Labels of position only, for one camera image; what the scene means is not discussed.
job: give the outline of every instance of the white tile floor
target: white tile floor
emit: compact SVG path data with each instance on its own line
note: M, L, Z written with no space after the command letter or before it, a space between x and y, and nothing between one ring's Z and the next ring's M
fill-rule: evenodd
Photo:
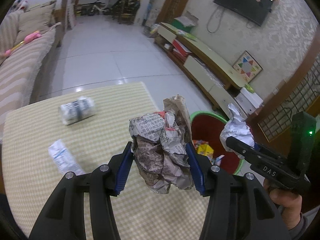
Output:
M82 16L67 31L42 82L40 100L108 85L143 81L159 109L182 95L190 114L212 111L211 103L167 55L142 34L105 16ZM250 171L246 164L241 174Z

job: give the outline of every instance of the cabinet drawer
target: cabinet drawer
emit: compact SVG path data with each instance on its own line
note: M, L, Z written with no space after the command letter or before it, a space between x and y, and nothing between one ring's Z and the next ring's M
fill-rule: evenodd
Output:
M209 92L214 82L207 75L206 70L192 56L188 56L184 67L194 76L194 78Z
M172 33L171 31L167 30L163 26L160 26L158 29L158 33L164 37L167 41L169 41L171 44L173 43L174 39L176 38L176 35Z
M233 99L233 97L223 88L214 84L209 90L209 94L214 98L217 104L220 106L223 112L231 118L232 115L228 108L228 104L233 104L239 111L240 115L247 119L247 115L244 113L239 104Z

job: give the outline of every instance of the chinese checkers board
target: chinese checkers board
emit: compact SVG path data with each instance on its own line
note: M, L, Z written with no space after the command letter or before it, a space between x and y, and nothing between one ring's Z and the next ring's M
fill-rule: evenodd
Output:
M246 82L250 82L262 70L255 59L245 51L232 66Z

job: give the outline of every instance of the tv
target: tv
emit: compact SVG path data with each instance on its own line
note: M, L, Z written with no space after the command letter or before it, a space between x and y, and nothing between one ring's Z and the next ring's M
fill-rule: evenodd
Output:
M271 11L273 0L214 0L214 3L234 11L261 26Z

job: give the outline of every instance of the yellow checkered tablecloth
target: yellow checkered tablecloth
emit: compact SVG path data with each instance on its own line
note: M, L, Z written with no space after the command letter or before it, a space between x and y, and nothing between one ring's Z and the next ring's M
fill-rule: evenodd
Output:
M97 114L63 125L58 106L80 96L93 98ZM14 219L26 236L62 178L48 154L53 142L62 139L84 171L92 172L121 153L131 140L129 119L154 111L156 105L140 82L55 97L9 113L2 148L4 185ZM172 186L168 195L153 193L135 163L124 191L111 197L122 240L198 239L208 201L194 188L178 190ZM84 197L84 220L87 240L91 240L88 194Z

